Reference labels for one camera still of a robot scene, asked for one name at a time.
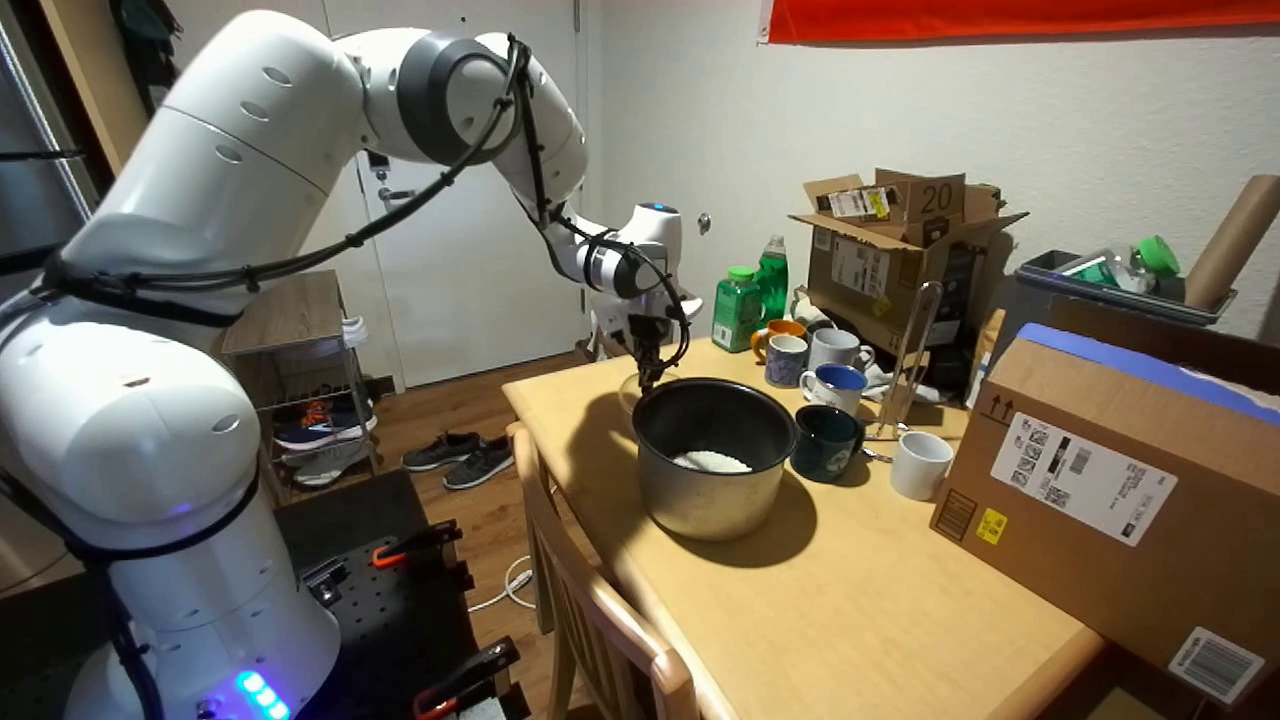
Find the brown box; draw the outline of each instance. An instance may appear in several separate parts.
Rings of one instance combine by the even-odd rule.
[[[992,185],[964,189],[971,221],[948,228],[934,242],[907,242],[902,223],[852,223],[837,214],[793,214],[812,223],[808,300],[858,332],[869,343],[894,351],[922,278],[945,283],[933,324],[933,348],[951,343],[961,324],[977,324],[988,283],[983,266],[1003,266],[1003,228],[1019,214],[997,214]]]
[[[1237,702],[1280,661],[1280,413],[1244,388],[1276,388],[1280,351],[1164,332],[1189,336],[1149,324],[1129,340],[1189,369],[1027,324],[983,381],[933,526]]]
[[[876,167],[876,189],[887,189],[893,213],[887,231],[902,242],[933,247],[964,228],[964,175],[911,175]]]
[[[844,214],[838,195],[880,189],[887,195],[887,214]],[[899,242],[934,242],[964,223],[969,189],[964,175],[911,175],[876,167],[876,178],[858,175],[825,175],[803,185],[815,214],[858,223],[865,231],[893,235]]]

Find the box label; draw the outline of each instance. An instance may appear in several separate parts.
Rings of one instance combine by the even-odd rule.
[[[1205,689],[1207,695],[1237,702],[1265,661],[1207,628],[1193,628],[1168,670]]]
[[[1136,549],[1176,489],[1164,466],[1014,413],[992,476]]]
[[[1001,545],[1003,531],[1007,531],[1007,515],[997,513],[997,507],[983,507],[983,515],[977,519],[977,531],[971,531],[971,536],[983,541],[983,545]]]
[[[869,242],[837,242],[832,278],[852,288],[855,295],[887,293],[887,250]]]

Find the lid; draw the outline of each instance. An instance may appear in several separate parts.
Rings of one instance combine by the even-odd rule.
[[[728,278],[749,283],[749,278],[754,278],[754,266],[751,262],[731,262]]]
[[[1136,240],[1132,262],[1136,262],[1136,266],[1149,266],[1149,271],[1155,271],[1155,276],[1176,276],[1176,271],[1179,271],[1176,250],[1168,247],[1164,235],[1142,235],[1142,240]]]

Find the black pot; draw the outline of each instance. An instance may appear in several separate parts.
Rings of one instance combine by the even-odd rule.
[[[688,376],[640,395],[640,494],[654,523],[693,541],[751,531],[797,446],[797,421],[751,384]]]

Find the mug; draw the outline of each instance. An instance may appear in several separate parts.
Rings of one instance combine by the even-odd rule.
[[[765,365],[765,351],[766,351],[766,340],[771,336],[800,336],[808,340],[808,324],[800,320],[766,320],[765,327],[751,332],[751,351],[754,351],[754,365]]]
[[[793,473],[808,478],[838,478],[865,446],[865,425],[832,404],[803,404],[797,429]]]
[[[951,461],[957,446],[948,440],[920,429],[902,429],[893,452],[893,489],[933,505]]]
[[[855,417],[865,388],[869,388],[869,376],[846,365],[818,365],[800,376],[800,392],[808,404],[832,404],[832,409],[844,409],[846,417]]]
[[[808,332],[808,369],[818,369],[818,365],[855,365],[858,361],[858,348],[865,340],[852,336],[846,327],[815,327]]]
[[[800,336],[766,336],[765,348],[765,381],[780,388],[797,388],[808,369],[808,340]]]

